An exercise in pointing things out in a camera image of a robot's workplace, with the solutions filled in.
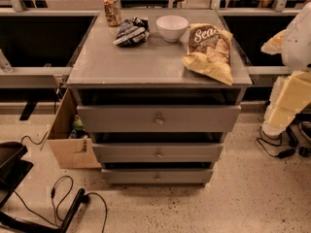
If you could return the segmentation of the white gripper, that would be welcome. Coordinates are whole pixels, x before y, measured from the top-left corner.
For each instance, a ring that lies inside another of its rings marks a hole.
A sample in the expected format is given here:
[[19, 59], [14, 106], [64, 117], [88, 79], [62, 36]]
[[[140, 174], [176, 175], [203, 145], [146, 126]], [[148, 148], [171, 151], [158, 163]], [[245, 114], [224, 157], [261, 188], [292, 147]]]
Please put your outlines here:
[[269, 105], [264, 114], [263, 132], [276, 137], [311, 103], [311, 73], [293, 71], [287, 77], [278, 77], [272, 87]]

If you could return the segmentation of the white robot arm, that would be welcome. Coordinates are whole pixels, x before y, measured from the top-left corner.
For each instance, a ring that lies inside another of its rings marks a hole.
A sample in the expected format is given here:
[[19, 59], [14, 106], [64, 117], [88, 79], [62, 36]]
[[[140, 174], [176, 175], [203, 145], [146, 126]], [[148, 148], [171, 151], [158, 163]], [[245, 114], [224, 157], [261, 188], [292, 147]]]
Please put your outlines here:
[[277, 136], [311, 103], [311, 3], [303, 7], [285, 30], [264, 43], [261, 51], [280, 53], [283, 64], [292, 72], [286, 78], [277, 78], [264, 115], [263, 132]]

